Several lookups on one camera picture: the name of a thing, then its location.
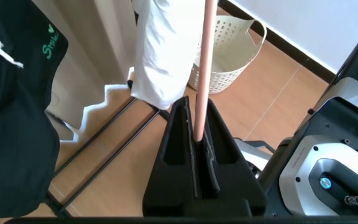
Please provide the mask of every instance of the black apron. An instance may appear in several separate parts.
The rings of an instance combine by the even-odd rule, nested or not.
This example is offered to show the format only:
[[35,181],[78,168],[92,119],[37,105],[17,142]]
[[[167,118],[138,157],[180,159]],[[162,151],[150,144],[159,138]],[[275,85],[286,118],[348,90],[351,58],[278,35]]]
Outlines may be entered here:
[[0,218],[34,211],[47,194],[59,138],[45,114],[68,41],[31,0],[0,0]]

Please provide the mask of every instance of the plastic laundry basket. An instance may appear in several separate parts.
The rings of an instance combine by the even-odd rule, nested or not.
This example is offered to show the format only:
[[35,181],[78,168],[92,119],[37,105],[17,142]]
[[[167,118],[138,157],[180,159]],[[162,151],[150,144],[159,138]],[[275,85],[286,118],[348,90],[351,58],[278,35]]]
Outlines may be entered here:
[[[259,53],[266,39],[266,27],[261,23],[264,36],[260,43],[255,45],[248,33],[254,22],[255,20],[245,21],[232,16],[216,17],[209,93],[219,93],[226,89]],[[198,88],[200,74],[200,52],[201,41],[188,82],[195,90]]]

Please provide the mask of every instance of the black baseboard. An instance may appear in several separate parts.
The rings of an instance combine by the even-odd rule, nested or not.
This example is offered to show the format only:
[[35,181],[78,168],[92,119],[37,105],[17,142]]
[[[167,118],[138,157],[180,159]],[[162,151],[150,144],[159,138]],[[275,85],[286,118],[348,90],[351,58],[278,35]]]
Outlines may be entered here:
[[[233,5],[228,0],[220,0],[219,7],[234,17],[246,20],[254,19],[246,12]],[[255,23],[251,26],[251,29],[259,35],[263,35],[263,28],[259,24]],[[321,64],[319,64],[312,58],[309,58],[309,56],[307,56],[305,53],[292,46],[290,43],[288,43],[286,40],[284,40],[282,37],[271,31],[270,29],[267,29],[266,39],[271,44],[280,49],[282,52],[290,56],[293,60],[296,60],[302,66],[319,76],[327,83],[331,83],[334,80],[335,74],[333,72],[329,71],[327,68],[323,67]]]

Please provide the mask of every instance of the wooden stick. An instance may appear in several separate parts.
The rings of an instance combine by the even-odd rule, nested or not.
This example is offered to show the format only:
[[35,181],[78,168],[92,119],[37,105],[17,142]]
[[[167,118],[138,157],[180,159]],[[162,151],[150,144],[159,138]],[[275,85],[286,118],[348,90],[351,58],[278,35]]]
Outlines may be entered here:
[[214,49],[214,30],[217,7],[218,0],[205,0],[203,38],[201,42],[200,80],[198,82],[196,119],[193,130],[195,142],[203,140],[204,134],[209,93],[209,79],[211,77],[212,53]]

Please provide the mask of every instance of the blue light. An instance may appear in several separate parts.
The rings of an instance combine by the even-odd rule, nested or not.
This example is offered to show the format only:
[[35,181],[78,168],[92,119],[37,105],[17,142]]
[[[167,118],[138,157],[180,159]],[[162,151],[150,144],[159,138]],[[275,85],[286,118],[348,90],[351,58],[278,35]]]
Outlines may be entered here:
[[327,177],[322,177],[320,178],[320,186],[327,190],[333,186],[333,183]]

